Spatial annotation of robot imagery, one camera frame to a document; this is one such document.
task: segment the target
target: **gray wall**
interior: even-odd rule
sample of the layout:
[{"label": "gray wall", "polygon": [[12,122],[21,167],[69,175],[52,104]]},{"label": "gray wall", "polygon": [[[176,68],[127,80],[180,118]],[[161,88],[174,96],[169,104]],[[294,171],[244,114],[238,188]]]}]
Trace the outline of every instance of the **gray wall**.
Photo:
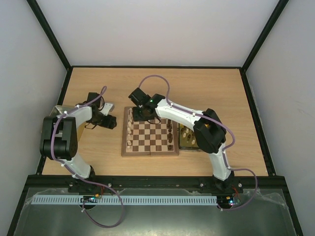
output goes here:
[{"label": "gray wall", "polygon": [[242,66],[278,0],[37,0],[72,65]]},{"label": "gray wall", "polygon": [[26,0],[0,2],[0,235],[6,235],[27,175],[40,158],[43,118],[65,69]]},{"label": "gray wall", "polygon": [[315,1],[289,1],[247,72],[277,174],[314,235]]}]

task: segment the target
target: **chessboard border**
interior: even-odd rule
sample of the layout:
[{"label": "chessboard border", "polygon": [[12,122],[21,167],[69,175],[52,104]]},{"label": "chessboard border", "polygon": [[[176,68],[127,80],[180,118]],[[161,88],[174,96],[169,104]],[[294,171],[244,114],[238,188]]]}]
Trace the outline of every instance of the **chessboard border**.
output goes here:
[{"label": "chessboard border", "polygon": [[124,108],[124,121],[123,121],[123,138],[122,138],[122,157],[126,156],[179,156],[179,146],[178,146],[178,126],[175,121],[172,120],[173,124],[173,143],[174,143],[174,150],[172,152],[168,151],[160,151],[160,152],[139,152],[139,153],[132,153],[126,151],[126,142],[127,142],[127,123],[128,123],[128,111],[132,107],[125,107]]}]

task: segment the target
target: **table surface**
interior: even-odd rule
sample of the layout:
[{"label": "table surface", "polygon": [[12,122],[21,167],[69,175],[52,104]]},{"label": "table surface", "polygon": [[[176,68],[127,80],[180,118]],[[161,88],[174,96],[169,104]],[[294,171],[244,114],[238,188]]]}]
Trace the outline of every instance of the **table surface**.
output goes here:
[{"label": "table surface", "polygon": [[[74,106],[86,100],[89,92],[100,92],[113,102],[111,113],[117,117],[113,130],[96,127],[85,129],[78,152],[93,166],[97,175],[110,176],[211,176],[212,166],[204,152],[180,151],[179,156],[121,157],[124,107],[133,106],[128,99],[147,75],[164,76],[171,86],[170,100],[183,106],[216,111],[220,120],[236,136],[236,143],[227,150],[233,168],[249,168],[258,176],[267,176],[257,133],[238,69],[163,69],[163,68],[74,68],[66,91],[64,105]],[[149,94],[166,94],[167,85],[159,78],[149,78],[141,86]],[[226,143],[231,143],[226,135]],[[44,175],[67,175],[57,162],[46,160]],[[246,171],[236,176],[250,176]]]}]

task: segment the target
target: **wooden table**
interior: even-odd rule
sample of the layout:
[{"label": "wooden table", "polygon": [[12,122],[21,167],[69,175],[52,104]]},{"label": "wooden table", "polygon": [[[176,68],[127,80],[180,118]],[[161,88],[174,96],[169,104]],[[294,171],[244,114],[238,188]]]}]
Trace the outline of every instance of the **wooden table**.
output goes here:
[{"label": "wooden table", "polygon": [[[158,74],[171,85],[170,99],[183,106],[216,111],[221,121],[236,136],[236,144],[228,149],[227,157],[233,168],[249,168],[258,176],[267,171],[255,131],[251,112],[238,69],[147,69],[147,68],[74,68],[66,91],[64,105],[86,100],[89,92],[108,89],[106,102],[115,103],[111,113],[117,117],[113,130],[96,127],[85,129],[79,142],[79,153],[93,166],[97,175],[113,176],[211,176],[212,166],[204,152],[181,151],[179,156],[121,157],[124,107],[134,104],[130,93],[147,75]],[[166,94],[166,83],[149,78],[141,89],[149,94]],[[231,142],[230,135],[226,143]],[[67,175],[57,162],[46,160],[44,175]],[[250,176],[236,172],[237,176]]]}]

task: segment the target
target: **chessboard square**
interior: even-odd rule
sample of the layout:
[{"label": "chessboard square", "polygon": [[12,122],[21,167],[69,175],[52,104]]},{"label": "chessboard square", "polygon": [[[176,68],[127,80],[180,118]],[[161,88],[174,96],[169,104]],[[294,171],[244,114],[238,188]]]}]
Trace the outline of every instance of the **chessboard square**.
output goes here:
[{"label": "chessboard square", "polygon": [[139,151],[144,151],[144,146],[139,146]]},{"label": "chessboard square", "polygon": [[165,146],[162,145],[162,151],[167,151],[167,145]]},{"label": "chessboard square", "polygon": [[157,145],[156,146],[156,151],[162,151],[162,146],[161,145]]}]

